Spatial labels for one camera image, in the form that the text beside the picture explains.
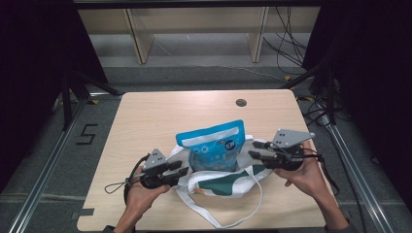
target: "wooden table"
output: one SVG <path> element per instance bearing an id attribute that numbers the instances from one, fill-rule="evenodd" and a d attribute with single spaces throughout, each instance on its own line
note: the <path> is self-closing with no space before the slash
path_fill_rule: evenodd
<path id="1" fill-rule="evenodd" d="M 247 101 L 238 107 L 236 100 Z M 116 225 L 123 210 L 122 189 L 107 194 L 104 187 L 123 182 L 136 162 L 154 148 L 166 156 L 176 146 L 175 135 L 243 119 L 246 133 L 256 139 L 272 140 L 278 128 L 307 131 L 294 96 L 289 90 L 211 90 L 174 92 L 135 92 L 122 97 L 109 138 L 103 150 L 78 228 L 99 231 Z M 275 174 L 261 181 L 263 200 L 257 213 L 236 226 L 245 228 L 319 227 L 325 222 L 312 198 Z M 259 201 L 258 187 L 242 198 L 222 199 L 192 195 L 221 225 L 248 216 Z M 154 201 L 137 223 L 139 230 L 214 229 L 203 217 L 189 209 L 171 189 Z"/>

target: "hand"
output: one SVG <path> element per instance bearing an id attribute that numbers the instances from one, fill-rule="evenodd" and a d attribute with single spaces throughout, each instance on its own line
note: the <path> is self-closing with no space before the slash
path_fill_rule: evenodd
<path id="1" fill-rule="evenodd" d="M 142 167 L 138 167 L 136 174 L 141 172 Z M 162 185 L 155 189 L 147 189 L 139 182 L 134 183 L 128 192 L 126 209 L 115 228 L 115 232 L 131 232 L 136 222 L 142 218 L 143 214 L 152 206 L 155 199 L 168 190 L 170 190 L 169 185 Z"/>
<path id="2" fill-rule="evenodd" d="M 302 147 L 310 149 L 309 141 L 303 142 Z M 312 151 L 304 150 L 304 154 L 312 154 Z M 274 172 L 287 180 L 285 186 L 290 186 L 293 183 L 302 192 L 315 199 L 324 216 L 328 230 L 341 230 L 348 227 L 348 221 L 327 188 L 316 158 L 303 159 L 302 165 L 296 171 L 275 169 Z"/>

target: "bag strap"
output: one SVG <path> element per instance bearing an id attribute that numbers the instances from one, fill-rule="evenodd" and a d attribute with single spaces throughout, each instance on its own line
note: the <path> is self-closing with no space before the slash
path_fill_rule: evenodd
<path id="1" fill-rule="evenodd" d="M 204 208 L 202 208 L 202 207 L 197 206 L 197 205 L 194 203 L 193 199 L 191 199 L 191 198 L 189 197 L 188 193 L 185 191 L 185 187 L 178 186 L 178 187 L 176 188 L 176 193 L 179 195 L 179 197 L 182 199 L 182 201 L 185 202 L 186 205 L 188 205 L 189 208 L 191 208 L 192 210 L 194 210 L 195 212 L 197 212 L 198 214 L 200 214 L 201 216 L 203 216 L 203 217 L 204 217 L 206 220 L 208 220 L 212 225 L 214 225 L 215 228 L 218 228 L 218 229 L 228 229 L 228 228 L 231 228 L 231 227 L 234 227 L 234 226 L 239 225 L 240 223 L 242 223 L 242 222 L 245 221 L 246 219 L 248 219 L 248 218 L 250 218 L 251 216 L 253 216 L 253 215 L 258 211 L 258 209 L 260 208 L 261 201 L 262 201 L 262 199 L 263 199 L 263 190 L 262 190 L 262 188 L 261 188 L 260 183 L 259 183 L 258 180 L 255 178 L 255 175 L 254 175 L 254 166 L 250 166 L 250 167 L 246 168 L 245 171 L 246 171 L 246 172 L 249 174 L 249 176 L 252 177 L 252 178 L 255 180 L 255 182 L 257 183 L 257 186 L 258 186 L 258 188 L 259 188 L 259 190 L 260 190 L 260 200 L 259 200 L 259 202 L 258 202 L 257 207 L 255 208 L 255 210 L 254 210 L 249 216 L 246 216 L 246 217 L 244 217 L 244 218 L 242 218 L 242 219 L 240 219 L 240 220 L 238 220 L 238 221 L 236 221 L 236 222 L 234 222 L 234 223 L 232 223 L 232 224 L 226 225 L 226 226 L 222 226 L 222 225 L 210 214 L 210 212 L 209 212 L 208 210 L 206 210 L 206 209 L 204 209 Z"/>

